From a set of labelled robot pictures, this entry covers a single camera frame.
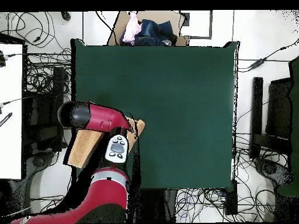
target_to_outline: tan cloth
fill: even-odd
[[[134,120],[128,118],[129,123],[135,130],[135,123]],[[138,136],[142,133],[145,127],[145,123],[142,120],[137,121],[137,129],[138,129]],[[127,139],[128,139],[128,151],[130,152],[134,143],[136,142],[135,133],[128,131]],[[69,154],[68,164],[83,168],[90,159],[91,154],[93,153],[96,144],[100,141],[102,137],[102,132],[99,131],[90,131],[90,130],[79,130],[76,135],[76,140],[72,147],[71,153]]]

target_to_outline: green table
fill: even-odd
[[[145,122],[141,188],[231,187],[236,47],[84,46],[72,40],[77,101]],[[129,174],[132,161],[131,152]]]

